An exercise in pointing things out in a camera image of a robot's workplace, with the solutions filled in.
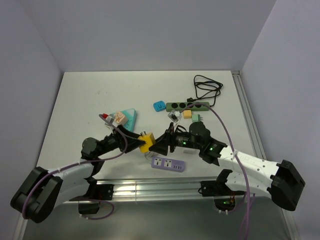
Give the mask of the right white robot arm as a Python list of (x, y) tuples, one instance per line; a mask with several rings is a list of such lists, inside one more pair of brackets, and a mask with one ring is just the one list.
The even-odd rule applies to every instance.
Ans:
[(306, 182), (292, 162), (268, 161), (237, 151), (211, 137), (202, 122), (192, 123), (188, 132), (178, 132), (170, 126), (149, 150), (166, 156), (177, 147), (198, 150), (202, 160), (222, 169), (216, 179), (220, 194), (257, 194), (270, 198), (282, 209), (296, 210)]

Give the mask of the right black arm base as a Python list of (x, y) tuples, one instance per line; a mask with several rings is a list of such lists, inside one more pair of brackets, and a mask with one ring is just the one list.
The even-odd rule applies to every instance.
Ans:
[(200, 182), (198, 193), (202, 197), (213, 197), (214, 205), (219, 212), (226, 214), (235, 211), (246, 199), (246, 192), (231, 190), (227, 185), (227, 177), (232, 170), (223, 169), (216, 180), (203, 180)]

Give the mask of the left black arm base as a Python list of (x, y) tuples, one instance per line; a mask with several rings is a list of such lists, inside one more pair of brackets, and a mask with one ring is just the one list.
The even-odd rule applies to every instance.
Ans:
[[(114, 184), (103, 183), (98, 184), (98, 181), (93, 177), (86, 178), (89, 183), (89, 188), (85, 195), (78, 197), (79, 201), (88, 201), (90, 203), (79, 203), (78, 212), (79, 214), (88, 220), (102, 220), (111, 216), (115, 211), (115, 206), (110, 202), (113, 198)], [(111, 207), (110, 212), (105, 216), (92, 217), (98, 213), (102, 205), (108, 205)]]

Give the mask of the yellow cube socket adapter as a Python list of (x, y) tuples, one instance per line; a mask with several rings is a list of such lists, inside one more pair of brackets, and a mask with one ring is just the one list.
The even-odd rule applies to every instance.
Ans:
[(139, 147), (140, 152), (143, 154), (149, 152), (149, 148), (156, 143), (155, 137), (152, 132), (141, 132), (138, 139), (144, 142), (144, 144)]

